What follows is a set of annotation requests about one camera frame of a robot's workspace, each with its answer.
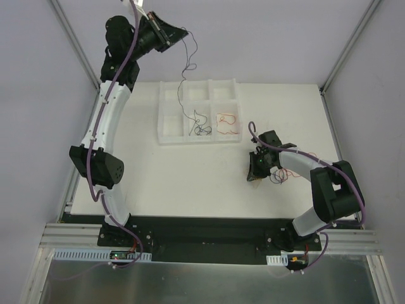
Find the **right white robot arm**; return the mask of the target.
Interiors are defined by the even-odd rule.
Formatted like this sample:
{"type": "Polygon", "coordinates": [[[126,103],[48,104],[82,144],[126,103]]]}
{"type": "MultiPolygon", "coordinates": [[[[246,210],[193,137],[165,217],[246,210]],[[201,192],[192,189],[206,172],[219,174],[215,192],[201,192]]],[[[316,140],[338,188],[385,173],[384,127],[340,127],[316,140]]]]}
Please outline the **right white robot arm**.
{"type": "Polygon", "coordinates": [[[249,132],[256,150],[249,153],[248,182],[269,177],[277,168],[293,171],[310,183],[313,206],[285,228],[285,244],[290,249],[299,250],[308,236],[341,218],[358,212],[365,215],[364,198],[349,162],[327,162],[294,144],[282,144],[274,130],[257,135],[252,122],[249,132]]]}

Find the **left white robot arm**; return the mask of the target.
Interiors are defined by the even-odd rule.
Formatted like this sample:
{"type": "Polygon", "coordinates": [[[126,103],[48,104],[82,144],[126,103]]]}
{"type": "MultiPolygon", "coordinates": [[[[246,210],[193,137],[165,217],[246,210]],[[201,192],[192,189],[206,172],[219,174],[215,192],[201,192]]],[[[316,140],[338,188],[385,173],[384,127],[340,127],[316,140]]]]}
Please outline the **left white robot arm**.
{"type": "Polygon", "coordinates": [[[188,31],[164,22],[155,12],[136,16],[136,25],[126,17],[113,16],[105,24],[106,49],[95,114],[78,146],[69,157],[87,181],[90,196],[101,202],[104,221],[115,226],[112,239],[128,246],[134,232],[126,226],[130,217],[120,182],[124,162],[113,154],[118,123],[140,72],[138,60],[152,50],[163,53],[184,39],[188,31]]]}

